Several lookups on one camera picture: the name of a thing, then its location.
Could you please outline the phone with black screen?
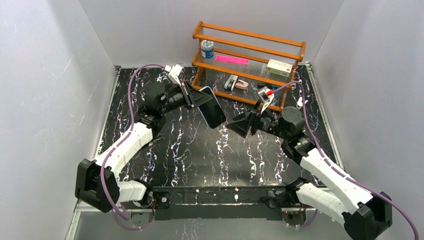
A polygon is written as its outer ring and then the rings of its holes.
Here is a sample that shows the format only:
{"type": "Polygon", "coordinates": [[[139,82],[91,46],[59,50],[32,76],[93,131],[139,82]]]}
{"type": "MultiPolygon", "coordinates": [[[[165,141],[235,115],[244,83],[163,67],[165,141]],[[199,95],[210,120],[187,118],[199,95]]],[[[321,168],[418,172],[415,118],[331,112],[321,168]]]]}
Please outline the phone with black screen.
{"type": "Polygon", "coordinates": [[[209,86],[204,86],[199,91],[212,96],[212,100],[200,105],[198,108],[207,125],[211,129],[215,129],[225,123],[227,121],[227,117],[213,90],[209,86]]]}

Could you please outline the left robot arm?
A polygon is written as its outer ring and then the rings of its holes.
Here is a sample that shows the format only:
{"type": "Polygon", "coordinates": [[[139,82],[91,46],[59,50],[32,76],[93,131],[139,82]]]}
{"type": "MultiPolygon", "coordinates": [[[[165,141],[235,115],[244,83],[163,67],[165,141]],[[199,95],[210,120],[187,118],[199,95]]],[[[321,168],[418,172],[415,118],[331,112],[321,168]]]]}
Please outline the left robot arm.
{"type": "Polygon", "coordinates": [[[143,180],[118,181],[123,167],[133,156],[158,136],[165,115],[180,107],[198,108],[213,96],[182,83],[153,82],[146,86],[144,103],[134,122],[117,142],[92,160],[83,159],[77,166],[75,197],[97,210],[108,213],[117,204],[143,202],[152,187],[143,180]]]}

